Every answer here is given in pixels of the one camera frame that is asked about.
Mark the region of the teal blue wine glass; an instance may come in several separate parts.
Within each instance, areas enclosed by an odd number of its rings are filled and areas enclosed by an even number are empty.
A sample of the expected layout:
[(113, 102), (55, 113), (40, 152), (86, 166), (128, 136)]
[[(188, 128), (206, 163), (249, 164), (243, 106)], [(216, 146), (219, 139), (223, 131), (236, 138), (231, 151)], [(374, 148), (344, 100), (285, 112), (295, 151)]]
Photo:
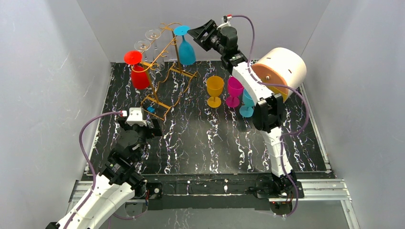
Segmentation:
[(194, 48), (186, 41), (185, 35), (190, 28), (186, 25), (179, 26), (174, 29), (174, 34), (180, 36), (182, 41), (179, 46), (179, 59), (182, 65), (192, 65), (196, 62)]

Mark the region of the yellow wine glass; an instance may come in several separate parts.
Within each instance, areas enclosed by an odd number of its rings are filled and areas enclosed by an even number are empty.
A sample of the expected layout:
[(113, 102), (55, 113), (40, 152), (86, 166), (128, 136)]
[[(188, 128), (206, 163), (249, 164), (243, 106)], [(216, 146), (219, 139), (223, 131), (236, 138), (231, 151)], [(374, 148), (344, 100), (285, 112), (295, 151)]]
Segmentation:
[(206, 81), (207, 92), (209, 98), (207, 99), (207, 104), (211, 108), (218, 108), (222, 101), (219, 98), (224, 88), (224, 80), (219, 76), (211, 76)]

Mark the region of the gold wire glass rack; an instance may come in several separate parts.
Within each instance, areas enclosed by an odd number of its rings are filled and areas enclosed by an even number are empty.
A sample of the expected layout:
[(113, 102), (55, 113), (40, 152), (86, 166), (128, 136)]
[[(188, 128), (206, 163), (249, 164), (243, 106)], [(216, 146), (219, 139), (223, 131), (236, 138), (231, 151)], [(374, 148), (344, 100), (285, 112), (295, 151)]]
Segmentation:
[[(152, 93), (146, 95), (146, 97), (140, 102), (141, 107), (145, 112), (150, 115), (166, 120), (167, 114), (174, 108), (184, 95), (189, 90), (192, 79), (196, 78), (198, 72), (188, 72), (184, 69), (185, 65), (180, 63), (179, 59), (179, 46), (181, 44), (181, 37), (174, 34), (174, 29), (182, 26), (181, 23), (161, 23), (159, 28), (161, 30), (161, 37), (157, 39), (158, 50), (155, 50), (151, 44), (150, 61), (144, 62), (143, 58), (141, 65), (144, 67), (145, 72), (148, 75)], [(166, 103), (165, 99), (159, 95), (159, 92), (163, 92), (160, 88), (171, 76), (182, 75), (187, 82), (185, 89), (178, 89), (175, 84), (174, 89), (179, 92), (178, 97), (172, 100), (172, 103)], [(150, 113), (147, 108), (151, 106), (155, 108), (155, 113)]]

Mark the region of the magenta wine glass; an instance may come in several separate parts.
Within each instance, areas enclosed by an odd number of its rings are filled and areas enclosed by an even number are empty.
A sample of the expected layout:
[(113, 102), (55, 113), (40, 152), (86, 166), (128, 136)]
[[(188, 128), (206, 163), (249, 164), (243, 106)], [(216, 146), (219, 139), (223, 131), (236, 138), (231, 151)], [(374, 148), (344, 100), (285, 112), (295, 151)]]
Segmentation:
[(243, 93), (244, 87), (233, 76), (228, 79), (227, 91), (229, 96), (225, 100), (228, 107), (236, 108), (240, 105), (239, 96)]

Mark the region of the light blue wine glass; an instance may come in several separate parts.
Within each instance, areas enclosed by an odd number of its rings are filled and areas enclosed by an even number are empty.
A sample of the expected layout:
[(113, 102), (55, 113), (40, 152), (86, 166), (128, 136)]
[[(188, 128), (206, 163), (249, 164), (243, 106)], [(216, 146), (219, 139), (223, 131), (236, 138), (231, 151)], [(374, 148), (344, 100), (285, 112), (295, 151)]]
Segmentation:
[(239, 108), (239, 113), (242, 117), (244, 118), (249, 118), (253, 115), (254, 113), (254, 106), (255, 103), (252, 100), (251, 96), (247, 92), (246, 89), (243, 91), (243, 96), (242, 96), (242, 105)]

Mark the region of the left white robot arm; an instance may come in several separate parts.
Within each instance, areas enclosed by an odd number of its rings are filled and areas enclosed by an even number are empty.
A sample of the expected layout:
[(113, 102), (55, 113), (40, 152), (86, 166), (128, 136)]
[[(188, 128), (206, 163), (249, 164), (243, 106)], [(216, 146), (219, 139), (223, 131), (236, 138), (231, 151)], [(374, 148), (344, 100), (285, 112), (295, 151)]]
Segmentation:
[(117, 122), (121, 134), (91, 187), (62, 219), (49, 223), (48, 229), (98, 229), (127, 201), (137, 198), (148, 205), (149, 200), (162, 197), (162, 184), (147, 181), (135, 167), (147, 140), (162, 136), (158, 120), (153, 119), (149, 126), (142, 117), (123, 115)]

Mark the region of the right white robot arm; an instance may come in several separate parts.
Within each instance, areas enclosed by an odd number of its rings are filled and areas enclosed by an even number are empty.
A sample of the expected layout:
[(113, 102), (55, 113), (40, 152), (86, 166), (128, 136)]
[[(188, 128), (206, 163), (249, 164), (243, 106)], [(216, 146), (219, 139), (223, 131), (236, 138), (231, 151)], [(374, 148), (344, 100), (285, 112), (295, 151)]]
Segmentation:
[(218, 26), (209, 20), (187, 30), (187, 34), (204, 50), (213, 49), (221, 55), (224, 68), (241, 83), (253, 101), (252, 121), (266, 144), (273, 179), (270, 185), (256, 187), (256, 190), (299, 198), (298, 181), (284, 150), (281, 126), (285, 101), (297, 92), (306, 77), (307, 68), (302, 58), (287, 48), (277, 47), (251, 64), (239, 50), (237, 30), (230, 22)]

